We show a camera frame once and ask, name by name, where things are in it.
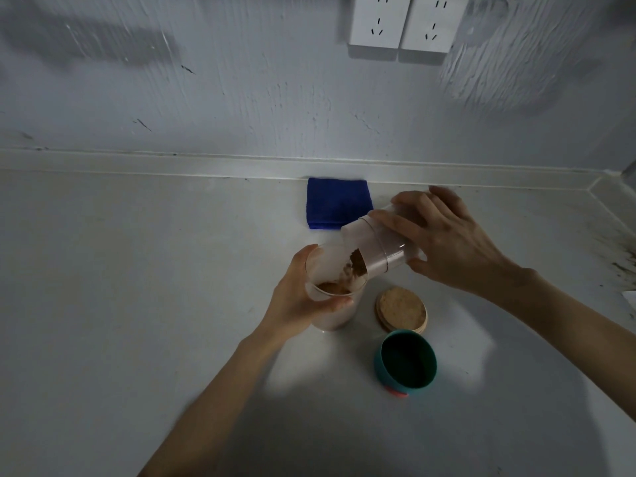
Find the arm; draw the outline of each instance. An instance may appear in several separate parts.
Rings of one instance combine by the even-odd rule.
[[[301,249],[274,290],[269,308],[205,390],[187,408],[139,477],[196,476],[218,463],[223,445],[263,368],[286,340],[316,316],[351,304],[346,296],[312,301],[305,291],[305,262],[316,248]]]
[[[636,335],[501,254],[453,191],[429,191],[401,192],[392,200],[414,206],[425,227],[386,211],[370,212],[424,251],[426,260],[412,259],[411,269],[519,318],[636,420]]]

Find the blue cloth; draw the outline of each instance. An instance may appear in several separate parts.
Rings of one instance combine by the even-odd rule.
[[[310,229],[339,230],[371,209],[366,181],[316,179],[307,182],[307,224]]]

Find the upright container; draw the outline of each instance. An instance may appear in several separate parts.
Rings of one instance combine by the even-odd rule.
[[[420,226],[426,224],[424,218],[411,206],[390,204],[383,209]],[[346,251],[351,253],[360,249],[369,279],[406,263],[420,253],[420,249],[411,240],[369,216],[362,216],[353,223],[342,226],[340,233]]]
[[[313,325],[323,331],[334,331],[351,320],[357,310],[362,293],[367,282],[367,276],[363,275],[352,279],[346,294],[332,294],[318,288],[324,282],[338,281],[341,277],[342,269],[345,267],[351,256],[351,251],[345,249],[342,244],[322,245],[314,249],[307,257],[305,264],[307,294],[314,301],[322,301],[332,296],[349,296],[354,303],[346,308],[327,313],[314,320]]]

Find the electrical socket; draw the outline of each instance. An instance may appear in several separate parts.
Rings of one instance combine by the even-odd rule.
[[[398,48],[411,0],[354,0],[349,43]]]
[[[469,0],[412,0],[400,48],[448,53]]]

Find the round wooden lid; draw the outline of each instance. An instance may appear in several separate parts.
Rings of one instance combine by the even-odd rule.
[[[383,292],[375,302],[375,314],[385,330],[410,329],[421,333],[428,317],[422,300],[406,288],[396,286]]]

